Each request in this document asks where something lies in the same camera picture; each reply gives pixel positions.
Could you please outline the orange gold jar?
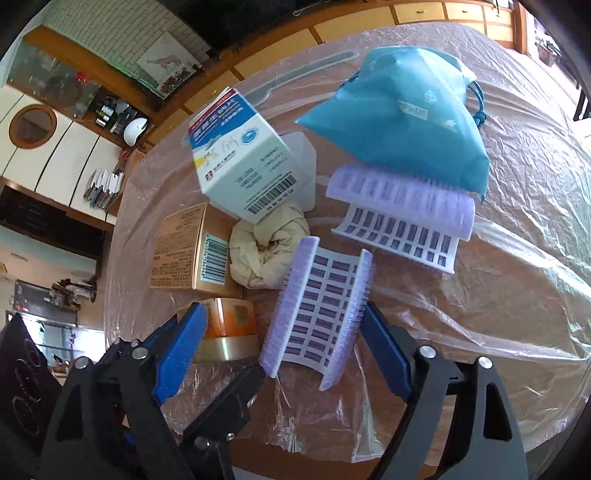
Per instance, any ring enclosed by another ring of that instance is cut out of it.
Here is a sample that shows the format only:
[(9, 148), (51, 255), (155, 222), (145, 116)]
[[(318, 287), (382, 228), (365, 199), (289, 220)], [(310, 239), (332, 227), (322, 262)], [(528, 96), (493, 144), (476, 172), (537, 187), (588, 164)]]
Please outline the orange gold jar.
[(202, 299), (207, 329), (193, 355), (194, 363), (229, 362), (259, 356), (256, 312), (248, 300), (211, 297)]

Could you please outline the blue drawstring bag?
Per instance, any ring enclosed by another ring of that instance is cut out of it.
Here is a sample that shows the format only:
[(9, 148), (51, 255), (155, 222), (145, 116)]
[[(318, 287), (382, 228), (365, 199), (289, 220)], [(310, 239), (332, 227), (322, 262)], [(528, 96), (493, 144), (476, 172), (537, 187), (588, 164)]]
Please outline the blue drawstring bag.
[(457, 57), (389, 46), (370, 50), (335, 95), (297, 124), (369, 166), (484, 196), (486, 119), (477, 76)]

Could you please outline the brown cardboard box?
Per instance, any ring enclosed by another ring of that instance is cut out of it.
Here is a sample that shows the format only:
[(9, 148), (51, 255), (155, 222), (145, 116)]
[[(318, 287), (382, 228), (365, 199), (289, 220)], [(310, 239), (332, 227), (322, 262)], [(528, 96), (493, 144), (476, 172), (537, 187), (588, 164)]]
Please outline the brown cardboard box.
[(150, 287), (190, 290), (205, 297), (242, 297), (232, 279), (229, 240), (238, 221), (208, 203), (167, 216), (155, 240)]

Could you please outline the purple hair roller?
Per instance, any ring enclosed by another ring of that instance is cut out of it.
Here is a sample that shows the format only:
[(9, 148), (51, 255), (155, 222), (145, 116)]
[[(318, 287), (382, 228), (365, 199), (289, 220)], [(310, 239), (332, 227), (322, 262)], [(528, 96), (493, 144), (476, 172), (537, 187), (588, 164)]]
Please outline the purple hair roller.
[(472, 237), (475, 200), (434, 180), (349, 164), (332, 174), (327, 197), (349, 205), (335, 234), (448, 274)]
[(373, 255), (346, 255), (301, 239), (277, 299), (259, 364), (276, 378), (284, 362), (322, 375), (318, 387), (337, 385), (353, 352), (370, 292)]

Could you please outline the translucent plastic container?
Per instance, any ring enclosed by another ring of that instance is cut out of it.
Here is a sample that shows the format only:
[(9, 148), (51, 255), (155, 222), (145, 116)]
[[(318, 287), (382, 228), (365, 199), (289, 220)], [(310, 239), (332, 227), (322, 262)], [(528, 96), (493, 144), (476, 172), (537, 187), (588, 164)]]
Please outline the translucent plastic container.
[(317, 150), (304, 132), (291, 132), (281, 136), (290, 152), (294, 154), (297, 167), (304, 174), (304, 184), (294, 193), (294, 201), (304, 213), (315, 209), (317, 193)]

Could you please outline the round wooden wall frame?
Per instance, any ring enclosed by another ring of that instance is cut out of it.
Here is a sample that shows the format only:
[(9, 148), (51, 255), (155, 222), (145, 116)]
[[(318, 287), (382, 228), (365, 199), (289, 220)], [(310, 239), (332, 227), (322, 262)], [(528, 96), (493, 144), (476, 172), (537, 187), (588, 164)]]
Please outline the round wooden wall frame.
[(52, 109), (32, 104), (19, 110), (11, 120), (9, 138), (18, 148), (34, 149), (47, 143), (57, 128), (57, 117)]

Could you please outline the white helmet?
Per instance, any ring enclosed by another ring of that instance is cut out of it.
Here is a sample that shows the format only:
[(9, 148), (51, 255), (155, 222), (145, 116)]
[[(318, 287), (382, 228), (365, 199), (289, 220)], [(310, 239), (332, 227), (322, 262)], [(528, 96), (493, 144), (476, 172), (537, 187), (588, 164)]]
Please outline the white helmet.
[(123, 141), (129, 147), (136, 145), (138, 138), (147, 129), (148, 120), (144, 117), (138, 117), (131, 120), (123, 130)]

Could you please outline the giraffe picture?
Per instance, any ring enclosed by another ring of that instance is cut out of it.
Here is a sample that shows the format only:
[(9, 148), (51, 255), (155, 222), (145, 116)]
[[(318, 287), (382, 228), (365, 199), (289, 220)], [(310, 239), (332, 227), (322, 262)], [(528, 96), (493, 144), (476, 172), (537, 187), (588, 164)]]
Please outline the giraffe picture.
[(145, 71), (157, 85), (176, 73), (181, 67), (193, 70), (201, 64), (170, 33), (163, 33), (139, 57), (136, 64)]

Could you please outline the stack of books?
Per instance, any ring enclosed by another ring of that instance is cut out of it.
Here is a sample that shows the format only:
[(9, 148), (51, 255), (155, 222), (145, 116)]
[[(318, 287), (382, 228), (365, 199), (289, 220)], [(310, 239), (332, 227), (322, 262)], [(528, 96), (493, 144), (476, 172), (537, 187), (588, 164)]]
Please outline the stack of books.
[(118, 196), (123, 179), (122, 171), (96, 169), (87, 181), (83, 199), (91, 208), (107, 211)]

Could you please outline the flower picture frame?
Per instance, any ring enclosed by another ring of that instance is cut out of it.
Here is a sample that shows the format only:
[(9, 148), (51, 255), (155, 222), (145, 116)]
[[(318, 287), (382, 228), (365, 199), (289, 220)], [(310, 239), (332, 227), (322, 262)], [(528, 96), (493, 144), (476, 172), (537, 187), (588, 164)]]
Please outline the flower picture frame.
[(157, 95), (165, 99), (181, 87), (187, 80), (199, 73), (192, 65), (182, 64), (164, 78), (157, 86)]

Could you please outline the white blue medicine box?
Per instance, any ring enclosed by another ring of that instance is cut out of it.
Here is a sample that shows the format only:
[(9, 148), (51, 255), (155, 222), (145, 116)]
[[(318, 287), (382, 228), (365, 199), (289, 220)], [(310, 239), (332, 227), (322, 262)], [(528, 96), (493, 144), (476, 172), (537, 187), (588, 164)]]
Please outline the white blue medicine box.
[(252, 224), (294, 201), (304, 184), (294, 154), (235, 88), (225, 88), (191, 119), (188, 140), (201, 192)]

